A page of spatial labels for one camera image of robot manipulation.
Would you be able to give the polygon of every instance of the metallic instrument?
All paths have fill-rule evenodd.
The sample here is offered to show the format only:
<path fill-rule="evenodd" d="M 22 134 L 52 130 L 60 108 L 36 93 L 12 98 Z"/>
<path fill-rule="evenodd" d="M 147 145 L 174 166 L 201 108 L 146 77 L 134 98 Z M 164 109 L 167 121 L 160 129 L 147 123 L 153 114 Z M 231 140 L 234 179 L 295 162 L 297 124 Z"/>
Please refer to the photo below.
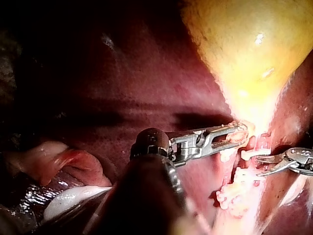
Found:
<path fill-rule="evenodd" d="M 284 153 L 274 156 L 257 156 L 256 161 L 277 164 L 273 168 L 257 174 L 257 176 L 268 176 L 285 169 L 302 175 L 313 176 L 313 150 L 308 148 L 290 148 Z"/>

